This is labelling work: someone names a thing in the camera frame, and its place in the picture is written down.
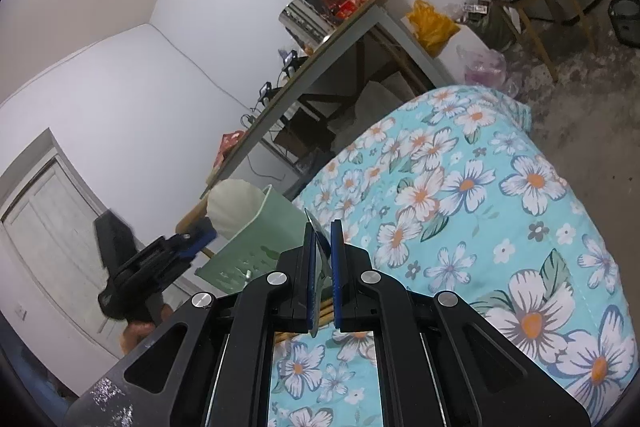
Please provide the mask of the person's left hand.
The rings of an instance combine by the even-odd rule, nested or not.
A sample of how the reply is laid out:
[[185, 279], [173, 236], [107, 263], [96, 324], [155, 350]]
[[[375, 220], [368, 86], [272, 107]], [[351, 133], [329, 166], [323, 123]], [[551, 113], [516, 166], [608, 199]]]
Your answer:
[[119, 337], [122, 353], [128, 355], [141, 341], [154, 332], [153, 322], [132, 321], [127, 324]]

